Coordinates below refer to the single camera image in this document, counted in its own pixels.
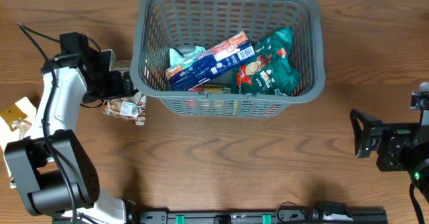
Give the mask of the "orange red noodle packet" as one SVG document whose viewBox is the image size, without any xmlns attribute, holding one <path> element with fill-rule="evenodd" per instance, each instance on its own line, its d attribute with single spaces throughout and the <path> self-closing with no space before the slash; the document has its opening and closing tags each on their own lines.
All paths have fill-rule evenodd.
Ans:
<svg viewBox="0 0 429 224">
<path fill-rule="evenodd" d="M 217 85 L 217 84 L 208 84 L 204 83 L 201 85 L 198 85 L 192 89 L 189 89 L 189 91 L 196 91 L 199 93 L 218 93 L 218 94 L 230 94 L 231 93 L 231 87 L 228 85 Z"/>
</svg>

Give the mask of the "beige mushroom snack bag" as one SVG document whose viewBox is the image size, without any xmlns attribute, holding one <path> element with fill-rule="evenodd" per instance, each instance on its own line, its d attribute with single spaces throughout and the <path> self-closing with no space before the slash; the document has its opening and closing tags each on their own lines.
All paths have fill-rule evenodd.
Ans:
<svg viewBox="0 0 429 224">
<path fill-rule="evenodd" d="M 118 60 L 110 65 L 111 71 L 119 71 L 123 77 L 124 96 L 104 100 L 101 111 L 105 115 L 142 126 L 146 117 L 146 95 L 133 86 L 129 73 L 130 66 L 130 60 Z"/>
</svg>

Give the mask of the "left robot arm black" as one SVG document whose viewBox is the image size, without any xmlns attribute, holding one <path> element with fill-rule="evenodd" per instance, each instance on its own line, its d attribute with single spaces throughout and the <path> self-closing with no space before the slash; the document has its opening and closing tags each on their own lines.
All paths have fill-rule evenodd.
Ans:
<svg viewBox="0 0 429 224">
<path fill-rule="evenodd" d="M 83 104 L 129 96 L 133 84 L 109 69 L 114 52 L 86 35 L 62 34 L 57 43 L 61 52 L 44 58 L 44 90 L 34 123 L 22 140 L 5 148 L 12 185 L 28 213 L 49 216 L 53 223 L 138 223 L 133 201 L 101 190 L 75 134 Z"/>
</svg>

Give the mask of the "Kleenex tissue multipack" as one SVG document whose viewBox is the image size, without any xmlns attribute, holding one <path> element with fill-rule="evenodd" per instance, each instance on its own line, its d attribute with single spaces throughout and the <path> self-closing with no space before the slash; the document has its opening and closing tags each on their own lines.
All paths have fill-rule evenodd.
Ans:
<svg viewBox="0 0 429 224">
<path fill-rule="evenodd" d="M 166 69 L 166 78 L 173 91 L 189 91 L 230 69 L 248 62 L 255 55 L 253 44 L 240 32 L 188 59 L 185 64 Z"/>
</svg>

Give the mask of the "green Nescafe coffee bag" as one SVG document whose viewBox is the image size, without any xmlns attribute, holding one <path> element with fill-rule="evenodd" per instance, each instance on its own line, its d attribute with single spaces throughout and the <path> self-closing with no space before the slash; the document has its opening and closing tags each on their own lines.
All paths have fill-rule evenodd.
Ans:
<svg viewBox="0 0 429 224">
<path fill-rule="evenodd" d="M 290 96 L 300 73 L 289 61 L 292 28 L 278 28 L 254 45 L 255 55 L 232 71 L 231 93 Z"/>
</svg>

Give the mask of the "light teal small packet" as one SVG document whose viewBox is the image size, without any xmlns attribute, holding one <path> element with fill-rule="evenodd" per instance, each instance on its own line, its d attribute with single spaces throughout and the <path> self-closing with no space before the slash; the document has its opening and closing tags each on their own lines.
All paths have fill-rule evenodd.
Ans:
<svg viewBox="0 0 429 224">
<path fill-rule="evenodd" d="M 175 48 L 169 49 L 170 66 L 177 66 L 179 64 L 185 64 L 188 59 L 191 59 L 198 54 L 204 52 L 206 48 L 204 46 L 195 46 L 195 49 L 187 54 L 182 54 Z"/>
</svg>

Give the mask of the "grey plastic basket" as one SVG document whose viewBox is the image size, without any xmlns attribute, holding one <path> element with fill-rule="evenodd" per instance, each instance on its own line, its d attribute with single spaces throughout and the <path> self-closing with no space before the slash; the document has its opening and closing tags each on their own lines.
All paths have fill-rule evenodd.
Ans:
<svg viewBox="0 0 429 224">
<path fill-rule="evenodd" d="M 292 29 L 290 64 L 300 82 L 285 97 L 173 91 L 166 77 L 172 48 L 210 48 L 239 32 L 253 43 L 280 27 Z M 179 115 L 270 118 L 322 92 L 324 69 L 320 9 L 315 0 L 141 0 L 131 81 Z"/>
</svg>

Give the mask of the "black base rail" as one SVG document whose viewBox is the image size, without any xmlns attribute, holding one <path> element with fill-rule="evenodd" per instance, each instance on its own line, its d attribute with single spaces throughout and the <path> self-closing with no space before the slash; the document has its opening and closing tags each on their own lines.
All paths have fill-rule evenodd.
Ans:
<svg viewBox="0 0 429 224">
<path fill-rule="evenodd" d="M 274 212 L 168 213 L 165 211 L 130 214 L 126 223 L 140 224 L 288 224 L 288 223 L 381 223 L 387 224 L 383 209 L 348 208 L 344 203 L 318 201 L 313 208 L 282 203 Z"/>
</svg>

